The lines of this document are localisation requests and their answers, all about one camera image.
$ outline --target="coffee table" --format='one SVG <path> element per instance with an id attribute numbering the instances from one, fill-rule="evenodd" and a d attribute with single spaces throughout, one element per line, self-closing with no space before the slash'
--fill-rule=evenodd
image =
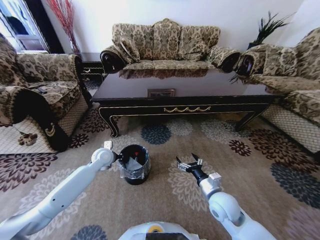
<path id="1" fill-rule="evenodd" d="M 92 97 L 100 116 L 119 135 L 116 116 L 180 114 L 247 114 L 236 124 L 240 131 L 283 94 L 263 84 L 231 82 L 234 72 L 198 70 L 121 70 L 109 74 Z"/>

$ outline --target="carved table leg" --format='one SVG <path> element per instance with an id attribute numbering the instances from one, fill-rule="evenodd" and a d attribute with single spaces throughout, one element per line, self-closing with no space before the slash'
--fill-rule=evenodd
<path id="1" fill-rule="evenodd" d="M 254 120 L 256 117 L 260 116 L 261 114 L 264 113 L 265 110 L 269 105 L 266 105 L 266 107 L 257 109 L 256 111 L 251 111 L 247 115 L 245 115 L 240 121 L 238 121 L 235 125 L 235 130 L 236 131 L 241 131 L 241 129 L 248 123 L 250 123 L 252 120 Z"/>
<path id="2" fill-rule="evenodd" d="M 114 120 L 114 116 L 109 116 L 105 114 L 100 114 L 100 115 L 102 119 L 106 122 L 106 124 L 108 124 L 109 128 L 111 129 L 111 137 L 112 138 L 118 137 L 119 128 L 116 121 Z"/>

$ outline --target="potted plant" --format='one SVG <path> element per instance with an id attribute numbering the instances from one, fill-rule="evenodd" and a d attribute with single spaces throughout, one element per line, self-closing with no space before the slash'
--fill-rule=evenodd
<path id="1" fill-rule="evenodd" d="M 259 24 L 259 34 L 258 37 L 256 38 L 256 40 L 254 40 L 253 42 L 249 43 L 248 49 L 260 45 L 262 44 L 262 42 L 266 39 L 266 37 L 268 37 L 270 34 L 272 34 L 277 28 L 281 28 L 285 25 L 288 25 L 288 22 L 285 22 L 289 17 L 292 16 L 288 15 L 285 16 L 279 20 L 275 20 L 275 17 L 278 15 L 279 13 L 271 16 L 271 12 L 268 11 L 268 21 L 266 21 L 263 17 L 260 20 L 260 24 Z"/>

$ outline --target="patterned carpet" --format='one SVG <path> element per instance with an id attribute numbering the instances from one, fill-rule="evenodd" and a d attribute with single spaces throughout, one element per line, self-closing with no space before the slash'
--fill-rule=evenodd
<path id="1" fill-rule="evenodd" d="M 113 150 L 145 146 L 151 159 L 148 180 L 129 185 L 114 164 L 30 238 L 116 240 L 131 226 L 166 221 L 203 239 L 231 239 L 211 217 L 194 177 L 177 169 L 175 157 L 191 162 L 193 152 L 203 158 L 203 170 L 220 173 L 223 190 L 277 239 L 320 239 L 320 166 L 261 119 L 235 132 L 238 119 L 236 114 L 117 119 L 121 135 L 112 139 Z M 110 130 L 91 109 L 67 151 L 0 155 L 0 222 L 35 206 L 110 139 Z"/>

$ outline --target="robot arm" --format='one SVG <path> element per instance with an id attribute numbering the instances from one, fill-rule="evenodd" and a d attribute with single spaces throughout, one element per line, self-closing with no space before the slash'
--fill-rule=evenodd
<path id="1" fill-rule="evenodd" d="M 217 173 L 209 176 L 202 170 L 203 160 L 192 154 L 196 162 L 183 163 L 177 158 L 178 168 L 192 173 L 205 199 L 210 213 L 217 219 L 233 240 L 275 240 L 276 238 L 260 223 L 254 221 L 238 204 L 238 201 L 221 189 L 222 177 Z"/>
<path id="2" fill-rule="evenodd" d="M 37 206 L 0 224 L 2 240 L 25 239 L 46 227 L 61 211 L 66 209 L 95 179 L 98 171 L 111 167 L 117 155 L 107 148 L 97 149 L 91 161 L 77 168 L 56 186 Z"/>

